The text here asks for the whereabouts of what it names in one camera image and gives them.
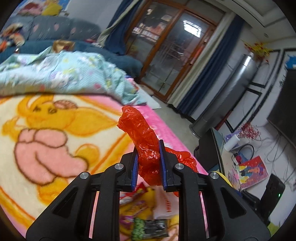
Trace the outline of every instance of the black package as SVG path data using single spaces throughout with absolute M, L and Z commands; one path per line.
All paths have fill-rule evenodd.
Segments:
M 166 219 L 143 220 L 134 218 L 132 240 L 145 240 L 168 237 L 168 223 Z

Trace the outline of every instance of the red picture book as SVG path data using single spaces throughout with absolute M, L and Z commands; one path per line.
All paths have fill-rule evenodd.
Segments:
M 238 174 L 242 190 L 254 186 L 269 176 L 260 156 L 239 164 Z

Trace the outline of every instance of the gray sofa backrest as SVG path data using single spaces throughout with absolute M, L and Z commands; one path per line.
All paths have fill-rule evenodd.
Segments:
M 60 16 L 15 16 L 10 17 L 3 29 L 12 23 L 22 23 L 21 34 L 25 40 L 86 40 L 97 39 L 100 27 L 77 18 Z

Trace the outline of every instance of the blue curtain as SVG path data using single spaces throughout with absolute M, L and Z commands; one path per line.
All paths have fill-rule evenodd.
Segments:
M 132 1 L 133 0 L 123 0 L 121 2 L 111 22 L 109 23 L 108 28 L 112 26 L 112 24 L 126 10 L 126 8 L 132 3 Z M 118 55 L 124 55 L 126 53 L 126 44 L 124 42 L 124 36 L 141 2 L 142 0 L 139 0 L 137 4 L 129 11 L 129 13 L 125 15 L 125 17 L 113 29 L 113 31 L 110 33 L 110 35 L 105 41 L 105 49 Z
M 177 106 L 179 113 L 183 115 L 191 115 L 201 103 L 208 90 L 223 70 L 224 65 L 227 63 L 227 60 L 237 43 L 243 24 L 244 20 L 236 15 L 209 62 L 200 73 L 191 89 Z

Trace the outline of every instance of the white cylinder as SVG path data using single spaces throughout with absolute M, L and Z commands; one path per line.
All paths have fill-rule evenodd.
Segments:
M 230 151 L 237 143 L 239 142 L 239 138 L 236 134 L 234 134 L 228 142 L 225 143 L 224 149 L 226 151 Z

